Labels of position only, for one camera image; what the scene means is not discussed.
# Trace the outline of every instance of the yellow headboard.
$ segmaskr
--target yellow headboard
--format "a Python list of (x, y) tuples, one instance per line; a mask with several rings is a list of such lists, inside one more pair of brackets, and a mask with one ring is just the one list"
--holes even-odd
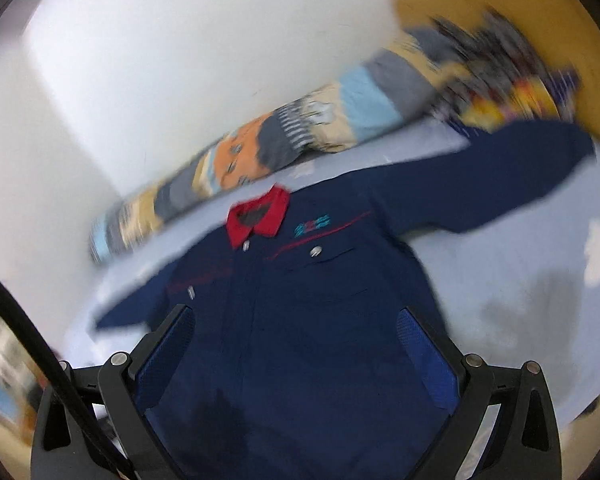
[(549, 66), (576, 67), (582, 79), (577, 120), (600, 138), (600, 30), (579, 0), (394, 0), (401, 27), (443, 16), (471, 29), (487, 6), (509, 18)]

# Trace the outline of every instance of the red piping stripe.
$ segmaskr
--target red piping stripe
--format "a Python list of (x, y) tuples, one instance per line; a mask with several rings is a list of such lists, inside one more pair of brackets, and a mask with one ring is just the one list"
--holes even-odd
[(268, 258), (266, 258), (267, 260), (273, 260), (276, 259), (278, 256), (280, 256), (281, 253), (283, 253), (284, 251), (288, 251), (289, 249), (293, 249), (294, 247), (298, 247), (302, 244), (305, 244), (307, 242), (310, 242), (311, 240), (315, 240), (317, 238), (322, 238), (323, 236), (328, 236), (331, 235), (333, 233), (336, 233), (337, 231), (341, 231), (343, 230), (345, 227), (349, 227), (351, 224), (355, 224), (355, 222), (357, 222), (358, 220), (360, 220), (361, 218), (364, 218), (365, 216), (368, 216), (371, 214), (371, 210), (369, 211), (365, 211), (362, 213), (362, 215), (360, 216), (356, 216), (353, 220), (348, 221), (346, 224), (341, 225), (340, 227), (336, 227), (335, 229), (331, 229), (330, 231), (325, 231), (323, 233), (317, 234), (317, 235), (313, 235), (313, 236), (309, 236), (308, 238), (305, 238), (304, 240), (298, 240), (297, 242), (293, 242), (291, 244), (287, 244), (285, 246), (282, 246), (278, 249), (278, 252), (275, 253), (273, 256), (269, 256)]

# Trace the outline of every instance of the work uniform shirt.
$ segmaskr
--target work uniform shirt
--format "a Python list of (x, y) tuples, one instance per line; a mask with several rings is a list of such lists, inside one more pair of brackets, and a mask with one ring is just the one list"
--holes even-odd
[(458, 391), (404, 328), (410, 306), (445, 334), (424, 270), (397, 237), (480, 227), (592, 154), (579, 127), (528, 121), (457, 153), (291, 194), (276, 186), (234, 206), (98, 326), (155, 326), (174, 305), (192, 307), (192, 343), (147, 414), (191, 478), (403, 479)]

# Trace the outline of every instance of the jacket sleeve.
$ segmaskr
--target jacket sleeve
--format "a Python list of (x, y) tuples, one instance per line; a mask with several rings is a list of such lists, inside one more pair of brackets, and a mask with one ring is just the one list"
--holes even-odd
[(588, 156), (575, 124), (520, 121), (448, 155), (350, 174), (394, 236), (415, 228), (475, 229), (551, 192)]
[(151, 330), (156, 319), (163, 319), (169, 307), (167, 283), (177, 261), (166, 265), (143, 286), (107, 311), (96, 321), (96, 330), (147, 323)]

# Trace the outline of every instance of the red collar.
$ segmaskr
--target red collar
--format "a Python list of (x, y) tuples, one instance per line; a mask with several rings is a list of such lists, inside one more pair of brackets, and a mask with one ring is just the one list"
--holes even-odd
[[(238, 219), (241, 214), (259, 208), (265, 204), (269, 204), (269, 210), (253, 227), (242, 224)], [(229, 235), (229, 241), (231, 242), (232, 247), (234, 249), (240, 247), (240, 245), (249, 237), (251, 232), (269, 238), (274, 237), (280, 229), (280, 224), (282, 224), (285, 217), (288, 204), (289, 192), (284, 187), (276, 184), (263, 196), (232, 206), (229, 210), (229, 215), (226, 218), (226, 231)]]

